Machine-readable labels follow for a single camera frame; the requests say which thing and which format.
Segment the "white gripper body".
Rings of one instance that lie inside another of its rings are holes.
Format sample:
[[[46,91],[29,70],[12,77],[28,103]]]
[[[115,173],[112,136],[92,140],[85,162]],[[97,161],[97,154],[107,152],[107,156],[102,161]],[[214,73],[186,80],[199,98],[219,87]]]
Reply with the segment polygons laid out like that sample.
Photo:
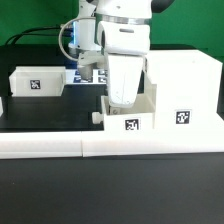
[[[138,92],[143,58],[108,54],[106,59],[109,104],[112,107],[131,108]]]

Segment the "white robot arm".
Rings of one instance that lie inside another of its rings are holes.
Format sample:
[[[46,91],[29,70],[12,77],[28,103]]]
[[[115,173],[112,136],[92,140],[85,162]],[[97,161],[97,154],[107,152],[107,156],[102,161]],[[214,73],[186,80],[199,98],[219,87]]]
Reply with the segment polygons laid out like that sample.
[[[175,0],[80,0],[75,47],[81,77],[89,80],[93,67],[107,74],[108,103],[118,110],[136,103],[141,76],[147,72],[150,21]]]

